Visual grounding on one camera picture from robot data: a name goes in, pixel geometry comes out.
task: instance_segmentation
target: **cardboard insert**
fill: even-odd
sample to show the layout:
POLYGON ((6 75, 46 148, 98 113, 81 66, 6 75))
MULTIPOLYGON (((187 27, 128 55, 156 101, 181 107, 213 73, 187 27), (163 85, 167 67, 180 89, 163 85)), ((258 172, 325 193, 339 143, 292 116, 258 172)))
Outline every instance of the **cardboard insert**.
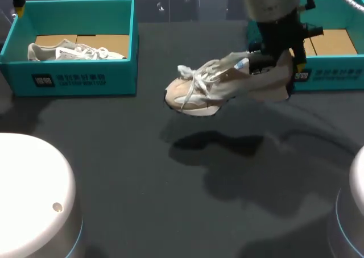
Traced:
POLYGON ((104 47, 109 52, 116 52, 128 58, 129 35, 42 35, 37 36, 35 44, 52 47, 59 44, 63 39, 96 49, 104 47))
POLYGON ((324 30, 324 35, 305 39, 307 56, 315 55, 357 55, 348 32, 343 30, 324 30))

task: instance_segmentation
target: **beige sneaker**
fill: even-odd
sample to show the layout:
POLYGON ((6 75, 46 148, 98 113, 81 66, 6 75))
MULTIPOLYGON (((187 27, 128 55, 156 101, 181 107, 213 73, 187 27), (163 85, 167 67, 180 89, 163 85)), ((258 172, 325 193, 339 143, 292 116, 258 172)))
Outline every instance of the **beige sneaker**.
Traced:
POLYGON ((178 66, 180 77, 166 88, 164 99, 170 108, 193 116, 214 115, 224 103, 240 94, 257 101, 287 99, 286 86, 293 75, 290 52, 282 53, 275 66, 263 64, 255 70, 257 64, 253 66, 252 60, 259 60, 260 56, 236 52, 211 60, 197 70, 178 66))

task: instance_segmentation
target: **small hole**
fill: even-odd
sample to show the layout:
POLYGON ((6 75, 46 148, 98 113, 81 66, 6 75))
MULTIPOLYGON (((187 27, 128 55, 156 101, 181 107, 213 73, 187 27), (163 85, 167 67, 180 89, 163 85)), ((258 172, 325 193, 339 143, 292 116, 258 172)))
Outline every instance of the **small hole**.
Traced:
POLYGON ((57 212, 60 213, 63 211, 63 207, 61 204, 59 204, 58 202, 53 204, 53 209, 57 212))

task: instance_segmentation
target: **white cylindrical robot base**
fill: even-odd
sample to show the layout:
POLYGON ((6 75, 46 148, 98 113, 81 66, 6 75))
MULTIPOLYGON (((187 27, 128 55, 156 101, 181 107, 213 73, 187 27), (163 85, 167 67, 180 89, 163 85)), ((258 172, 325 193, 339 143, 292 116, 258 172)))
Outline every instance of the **white cylindrical robot base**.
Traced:
POLYGON ((55 147, 0 134, 0 197, 1 258, 84 258, 75 178, 55 147))
POLYGON ((337 195, 328 240, 335 258, 364 257, 364 149, 350 168, 350 180, 337 195))

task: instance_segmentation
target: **logo on box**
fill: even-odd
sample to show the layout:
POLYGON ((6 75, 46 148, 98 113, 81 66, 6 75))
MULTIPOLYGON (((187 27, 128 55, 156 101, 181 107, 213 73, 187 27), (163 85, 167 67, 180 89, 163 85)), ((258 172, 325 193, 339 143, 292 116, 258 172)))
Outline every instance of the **logo on box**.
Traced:
POLYGON ((32 74, 34 83, 39 88, 53 88, 55 86, 50 74, 32 74))
POLYGON ((311 69, 304 69, 301 72, 297 72, 295 74, 295 82, 306 82, 308 81, 309 77, 311 76, 312 70, 311 69))

